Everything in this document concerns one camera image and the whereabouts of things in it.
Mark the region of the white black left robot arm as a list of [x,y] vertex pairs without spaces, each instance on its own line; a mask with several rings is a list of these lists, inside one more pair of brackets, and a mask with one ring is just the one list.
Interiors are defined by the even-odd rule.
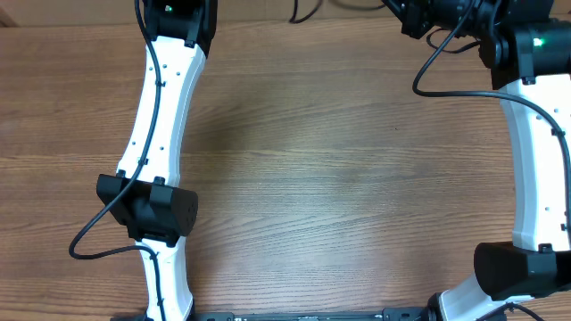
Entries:
[[148,306],[141,320],[187,320],[194,299],[186,275],[186,239],[198,210],[180,188],[180,156],[191,99],[216,32],[212,0],[143,1],[146,71],[128,146],[96,193],[141,255]]

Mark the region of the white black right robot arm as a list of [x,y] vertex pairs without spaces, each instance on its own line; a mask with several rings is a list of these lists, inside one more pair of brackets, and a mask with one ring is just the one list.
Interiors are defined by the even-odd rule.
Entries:
[[514,163],[516,211],[507,242],[480,243],[472,275],[433,295],[417,320],[502,320],[529,300],[570,288],[570,24],[536,0],[386,0],[403,34],[431,28],[473,37],[491,72]]

